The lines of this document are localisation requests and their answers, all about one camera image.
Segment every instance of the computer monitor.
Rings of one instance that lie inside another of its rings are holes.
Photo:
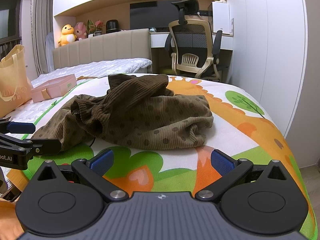
[[[130,4],[130,29],[166,28],[178,20],[179,12],[172,2],[181,0],[162,0]]]

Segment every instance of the tote bag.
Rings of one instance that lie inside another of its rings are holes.
[[[24,46],[16,45],[0,62],[0,118],[31,99]]]

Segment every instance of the polka dot fabric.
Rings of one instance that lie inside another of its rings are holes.
[[[174,95],[168,76],[123,74],[108,77],[104,97],[75,96],[33,138],[58,138],[67,150],[101,138],[121,146],[168,150],[204,144],[212,112],[203,96]]]

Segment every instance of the pink box on shelf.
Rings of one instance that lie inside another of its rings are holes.
[[[64,96],[77,85],[74,74],[51,79],[31,90],[34,103]]]

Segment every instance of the black speaker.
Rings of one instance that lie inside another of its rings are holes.
[[[119,28],[118,20],[107,21],[106,24],[106,33],[115,33],[121,31]]]

